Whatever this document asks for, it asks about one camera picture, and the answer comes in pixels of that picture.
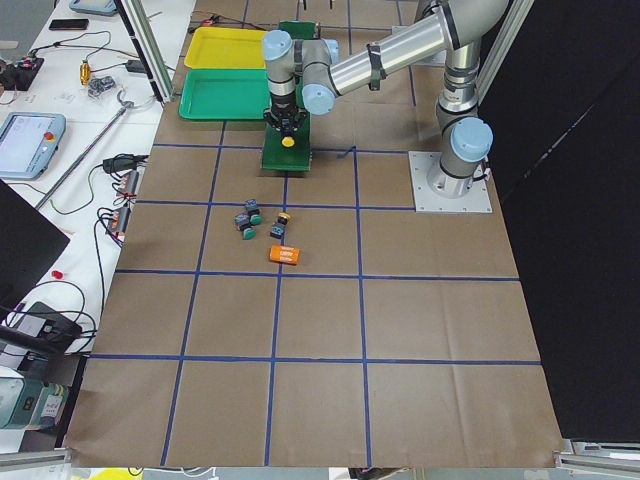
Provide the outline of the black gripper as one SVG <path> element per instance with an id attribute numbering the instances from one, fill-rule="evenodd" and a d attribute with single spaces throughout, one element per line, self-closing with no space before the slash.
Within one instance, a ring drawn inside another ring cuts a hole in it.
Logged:
<path id="1" fill-rule="evenodd" d="M 263 119 L 274 131 L 292 131 L 295 134 L 305 124 L 307 111 L 297 106 L 296 93 L 270 94 L 270 108 L 263 111 Z"/>

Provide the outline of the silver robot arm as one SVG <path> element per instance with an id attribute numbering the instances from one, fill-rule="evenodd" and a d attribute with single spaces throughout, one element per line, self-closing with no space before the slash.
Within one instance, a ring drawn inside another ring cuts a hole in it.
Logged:
<path id="1" fill-rule="evenodd" d="M 465 195 L 489 152 L 487 146 L 472 150 L 463 143 L 478 119 L 481 40 L 508 6 L 506 1 L 421 1 L 412 24 L 346 58 L 331 39 L 268 31 L 262 39 L 269 92 L 262 169 L 309 171 L 311 117 L 329 114 L 338 98 L 363 87 L 377 92 L 396 72 L 443 53 L 435 113 L 445 147 L 430 183 L 441 196 Z"/>

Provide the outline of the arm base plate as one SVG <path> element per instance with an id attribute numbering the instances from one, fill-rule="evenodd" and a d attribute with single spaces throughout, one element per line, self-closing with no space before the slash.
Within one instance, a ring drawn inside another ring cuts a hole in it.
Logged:
<path id="1" fill-rule="evenodd" d="M 441 170 L 440 152 L 410 151 L 408 157 L 416 212 L 490 214 L 493 211 L 481 166 L 471 177 L 456 179 Z"/>

